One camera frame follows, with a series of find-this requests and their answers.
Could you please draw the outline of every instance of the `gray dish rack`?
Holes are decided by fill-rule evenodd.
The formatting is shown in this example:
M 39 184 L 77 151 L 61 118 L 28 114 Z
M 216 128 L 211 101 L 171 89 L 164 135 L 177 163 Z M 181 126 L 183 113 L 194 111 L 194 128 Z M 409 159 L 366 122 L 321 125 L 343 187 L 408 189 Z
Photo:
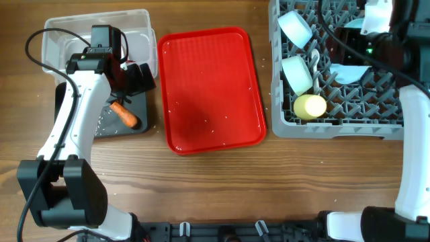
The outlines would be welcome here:
M 273 80 L 271 82 L 272 129 L 282 138 L 333 138 L 336 136 L 379 136 L 386 140 L 403 139 L 403 117 L 398 92 L 387 88 L 391 73 L 365 75 L 361 83 L 340 85 L 336 73 L 330 72 L 330 58 L 325 48 L 327 33 L 316 16 L 317 1 L 271 0 L 269 3 L 269 35 L 272 46 Z M 330 28 L 344 26 L 359 17 L 355 1 L 325 1 L 322 13 Z M 278 17 L 289 11 L 297 11 L 309 24 L 313 37 L 303 50 L 294 46 L 277 23 Z M 310 52 L 320 52 L 318 78 L 320 89 L 315 94 L 327 101 L 326 113 L 311 121 L 299 119 L 293 112 L 297 98 L 282 71 L 281 60 L 300 55 L 312 67 Z

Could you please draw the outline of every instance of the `red plastic tray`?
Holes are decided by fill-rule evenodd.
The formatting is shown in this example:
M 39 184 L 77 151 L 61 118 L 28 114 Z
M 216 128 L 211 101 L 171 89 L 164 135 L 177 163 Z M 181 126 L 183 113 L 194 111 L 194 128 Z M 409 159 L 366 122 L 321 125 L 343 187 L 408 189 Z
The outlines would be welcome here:
M 180 155 L 256 145 L 266 135 L 248 34 L 220 28 L 158 43 L 167 144 Z

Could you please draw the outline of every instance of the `white cup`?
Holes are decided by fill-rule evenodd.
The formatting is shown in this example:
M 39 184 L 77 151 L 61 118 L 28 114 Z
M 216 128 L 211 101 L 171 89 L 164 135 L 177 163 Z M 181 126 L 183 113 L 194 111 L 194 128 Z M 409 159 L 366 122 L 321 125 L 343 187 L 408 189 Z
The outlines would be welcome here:
M 303 48 L 306 43 L 312 38 L 312 30 L 296 11 L 289 11 L 277 19 L 279 26 L 285 35 L 298 48 Z
M 282 60 L 282 69 L 290 87 L 297 96 L 307 92 L 313 86 L 312 77 L 302 57 L 285 58 Z

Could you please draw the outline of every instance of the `black cable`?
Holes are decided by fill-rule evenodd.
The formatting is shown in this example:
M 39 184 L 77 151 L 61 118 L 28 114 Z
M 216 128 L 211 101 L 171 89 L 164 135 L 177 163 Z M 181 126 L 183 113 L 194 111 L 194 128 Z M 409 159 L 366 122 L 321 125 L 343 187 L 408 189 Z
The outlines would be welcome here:
M 67 116 L 66 119 L 66 123 L 64 124 L 64 128 L 61 131 L 60 137 L 58 138 L 58 142 L 55 145 L 55 149 L 54 152 L 52 153 L 51 158 L 49 159 L 49 161 L 47 162 L 45 168 L 43 169 L 43 172 L 40 174 L 40 177 L 38 178 L 38 181 L 36 182 L 36 184 L 33 187 L 32 192 L 30 193 L 26 205 L 24 206 L 24 209 L 22 210 L 21 213 L 21 218 L 19 219 L 19 223 L 18 223 L 18 229 L 17 229 L 17 240 L 18 242 L 22 242 L 22 231 L 24 229 L 24 222 L 26 221 L 26 215 L 28 213 L 28 210 L 30 209 L 30 206 L 33 203 L 34 197 L 36 195 L 36 192 L 38 191 L 38 189 L 40 188 L 40 185 L 42 184 L 42 182 L 44 182 L 44 180 L 46 179 L 46 176 L 48 175 L 48 172 L 50 170 L 50 167 L 52 165 L 52 162 L 54 162 L 56 156 L 58 155 L 58 153 L 60 152 L 60 149 L 62 148 L 62 144 L 64 142 L 65 136 L 67 134 L 67 130 L 69 129 L 70 123 L 73 119 L 73 115 L 75 114 L 76 111 L 76 105 L 77 105 L 77 99 L 78 99 L 78 89 L 75 85 L 75 83 L 73 82 L 73 80 L 66 74 L 62 73 L 61 71 L 59 71 L 58 69 L 55 69 L 53 67 L 50 67 L 48 65 L 45 65 L 43 63 L 41 63 L 40 61 L 36 60 L 35 58 L 32 57 L 32 55 L 30 55 L 30 53 L 28 52 L 28 46 L 30 45 L 30 42 L 32 41 L 32 39 L 37 36 L 38 34 L 41 34 L 43 32 L 48 32 L 48 31 L 60 31 L 60 32 L 65 32 L 68 34 L 71 34 L 75 37 L 78 37 L 80 40 L 84 41 L 84 43 L 88 44 L 90 46 L 90 44 L 84 40 L 82 37 L 80 37 L 79 35 L 68 31 L 68 30 L 64 30 L 64 29 L 60 29 L 60 28 L 47 28 L 44 30 L 39 30 L 37 32 L 34 32 L 28 39 L 26 42 L 26 55 L 27 57 L 34 63 L 36 63 L 37 65 L 40 65 L 41 67 L 44 67 L 48 70 L 54 71 L 55 73 L 61 75 L 62 77 L 64 77 L 70 84 L 70 86 L 73 89 L 73 102 L 72 102 L 72 107 L 70 109 L 69 112 L 69 116 Z
M 121 32 L 121 35 L 124 37 L 124 40 L 126 41 L 126 55 L 124 56 L 124 58 L 120 60 L 120 63 L 122 64 L 122 63 L 125 63 L 128 59 L 128 42 L 127 42 L 126 34 Z
M 75 231 L 75 232 L 71 233 L 70 235 L 67 235 L 66 237 L 64 237 L 64 238 L 60 239 L 60 240 L 59 240 L 59 241 L 57 241 L 57 242 L 64 242 L 64 241 L 66 241 L 67 239 L 70 239 L 71 237 L 73 237 L 73 236 L 75 236 L 75 235 L 80 235 L 80 234 L 82 234 L 82 233 L 85 233 L 85 235 L 93 235 L 94 237 L 97 237 L 97 238 L 99 238 L 99 239 L 104 239 L 104 240 L 106 240 L 107 242 L 114 242 L 114 240 L 110 239 L 109 237 L 104 236 L 104 235 L 100 235 L 100 234 L 98 234 L 98 233 L 94 233 L 93 231 L 90 231 L 90 230 L 88 230 L 88 229 L 82 229 L 82 230 L 80 230 L 80 231 Z
M 393 75 L 397 75 L 399 77 L 402 77 L 403 79 L 406 79 L 410 84 L 416 86 L 418 89 L 420 89 L 428 98 L 430 98 L 430 92 L 427 88 L 424 87 L 423 84 L 421 84 L 419 81 L 416 81 L 415 79 L 413 79 L 412 77 L 409 77 L 408 75 L 398 71 L 397 69 L 395 69 L 394 67 L 391 67 L 385 63 L 382 63 L 378 60 L 375 60 L 373 58 L 370 58 L 368 56 L 362 55 L 360 53 L 358 53 L 357 51 L 355 51 L 354 49 L 352 49 L 351 47 L 349 47 L 348 45 L 346 45 L 345 43 L 343 43 L 340 39 L 338 39 L 338 37 L 336 37 L 335 33 L 333 33 L 330 28 L 328 27 L 328 25 L 326 24 L 324 17 L 323 17 L 323 13 L 322 13 L 322 8 L 323 8 L 323 0 L 318 0 L 318 7 L 316 9 L 316 14 L 318 15 L 318 22 L 320 23 L 320 25 L 322 26 L 322 28 L 324 29 L 324 31 L 334 40 L 336 41 L 338 44 L 340 44 L 345 50 L 347 50 L 348 52 L 350 52 L 351 54 L 355 55 L 356 57 L 364 60 L 364 61 L 368 61 L 369 63 L 371 63 L 372 65 L 374 65 L 375 67 L 378 67 L 380 69 L 384 69 L 388 72 L 391 72 Z

